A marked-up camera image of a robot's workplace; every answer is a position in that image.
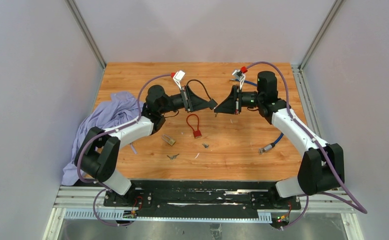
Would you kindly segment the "red cable lock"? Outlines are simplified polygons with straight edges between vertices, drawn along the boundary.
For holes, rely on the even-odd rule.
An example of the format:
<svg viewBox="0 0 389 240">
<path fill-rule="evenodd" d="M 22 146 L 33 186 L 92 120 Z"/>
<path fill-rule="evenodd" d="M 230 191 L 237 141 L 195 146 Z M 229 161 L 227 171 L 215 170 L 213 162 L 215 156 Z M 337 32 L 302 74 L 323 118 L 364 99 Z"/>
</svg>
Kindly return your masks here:
<svg viewBox="0 0 389 240">
<path fill-rule="evenodd" d="M 186 124 L 191 128 L 195 139 L 199 139 L 203 136 L 200 130 L 200 118 L 197 114 L 189 114 L 186 117 Z"/>
</svg>

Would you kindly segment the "brass padlock keys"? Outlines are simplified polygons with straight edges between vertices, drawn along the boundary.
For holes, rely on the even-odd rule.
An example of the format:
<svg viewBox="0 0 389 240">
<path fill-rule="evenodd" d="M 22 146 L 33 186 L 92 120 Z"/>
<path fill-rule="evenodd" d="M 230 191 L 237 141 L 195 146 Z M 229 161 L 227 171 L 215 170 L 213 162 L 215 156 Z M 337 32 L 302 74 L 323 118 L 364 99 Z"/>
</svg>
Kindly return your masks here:
<svg viewBox="0 0 389 240">
<path fill-rule="evenodd" d="M 167 157 L 170 159 L 170 160 L 175 160 L 180 154 L 175 154 L 175 155 L 167 155 Z"/>
</svg>

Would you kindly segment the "black cable lock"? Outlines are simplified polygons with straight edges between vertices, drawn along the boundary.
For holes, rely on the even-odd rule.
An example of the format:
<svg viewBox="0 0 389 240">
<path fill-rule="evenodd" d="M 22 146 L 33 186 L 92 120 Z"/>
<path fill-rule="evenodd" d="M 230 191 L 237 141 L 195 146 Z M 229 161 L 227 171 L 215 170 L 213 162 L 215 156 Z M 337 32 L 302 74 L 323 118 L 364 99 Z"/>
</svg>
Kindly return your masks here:
<svg viewBox="0 0 389 240">
<path fill-rule="evenodd" d="M 209 94 L 209 92 L 208 92 L 208 90 L 207 90 L 205 84 L 204 84 L 202 81 L 200 81 L 200 80 L 198 80 L 198 79 L 190 79 L 190 80 L 186 83 L 186 85 L 188 85 L 188 86 L 190 87 L 190 83 L 192 83 L 192 82 L 199 83 L 199 84 L 202 86 L 202 88 L 203 88 L 203 90 L 204 90 L 204 92 L 205 92 L 205 94 L 206 94 L 208 100 L 213 99 L 213 98 L 211 97 L 211 95 Z M 214 100 L 214 107 L 216 107 L 217 105 L 218 105 L 217 102 Z"/>
</svg>

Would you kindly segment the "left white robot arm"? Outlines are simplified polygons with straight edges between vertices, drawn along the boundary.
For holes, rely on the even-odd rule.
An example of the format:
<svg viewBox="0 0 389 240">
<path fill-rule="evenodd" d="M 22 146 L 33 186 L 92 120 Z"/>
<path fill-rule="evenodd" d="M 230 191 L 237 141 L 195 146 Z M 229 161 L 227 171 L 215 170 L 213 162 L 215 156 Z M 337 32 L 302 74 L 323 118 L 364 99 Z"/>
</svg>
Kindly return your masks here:
<svg viewBox="0 0 389 240">
<path fill-rule="evenodd" d="M 134 120 L 108 129 L 92 127 L 80 149 L 74 164 L 78 171 L 84 171 L 95 181 L 116 194 L 116 200 L 124 207 L 136 200 L 131 181 L 117 170 L 120 148 L 136 140 L 158 132 L 166 121 L 165 114 L 184 109 L 188 113 L 214 109 L 217 102 L 197 96 L 189 86 L 183 86 L 179 94 L 167 95 L 160 85 L 153 85 L 147 91 L 140 115 Z"/>
</svg>

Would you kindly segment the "brass padlock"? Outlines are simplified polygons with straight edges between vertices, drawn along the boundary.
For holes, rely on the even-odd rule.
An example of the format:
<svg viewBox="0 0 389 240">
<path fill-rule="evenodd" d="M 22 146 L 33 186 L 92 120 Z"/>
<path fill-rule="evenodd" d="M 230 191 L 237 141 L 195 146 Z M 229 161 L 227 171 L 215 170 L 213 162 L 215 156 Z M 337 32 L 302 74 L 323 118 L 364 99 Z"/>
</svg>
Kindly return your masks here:
<svg viewBox="0 0 389 240">
<path fill-rule="evenodd" d="M 166 134 L 163 134 L 161 138 L 170 146 L 173 146 L 176 143 L 176 140 Z"/>
</svg>

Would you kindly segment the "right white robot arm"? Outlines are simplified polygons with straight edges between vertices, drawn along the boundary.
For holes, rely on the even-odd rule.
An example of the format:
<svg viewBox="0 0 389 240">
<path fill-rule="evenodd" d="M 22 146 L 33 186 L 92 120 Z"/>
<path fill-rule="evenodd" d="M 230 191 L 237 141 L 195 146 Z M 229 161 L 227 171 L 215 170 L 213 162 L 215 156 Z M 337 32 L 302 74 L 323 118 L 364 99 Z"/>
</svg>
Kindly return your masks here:
<svg viewBox="0 0 389 240">
<path fill-rule="evenodd" d="M 344 182 L 344 153 L 337 143 L 329 144 L 320 138 L 296 116 L 290 105 L 278 96 L 278 81 L 271 71 L 257 74 L 255 91 L 243 91 L 246 70 L 233 72 L 239 81 L 233 85 L 229 96 L 214 108 L 215 113 L 240 114 L 243 107 L 258 108 L 267 122 L 287 137 L 302 156 L 297 176 L 280 180 L 275 190 L 268 194 L 274 208 L 282 208 L 289 197 L 315 195 Z"/>
</svg>

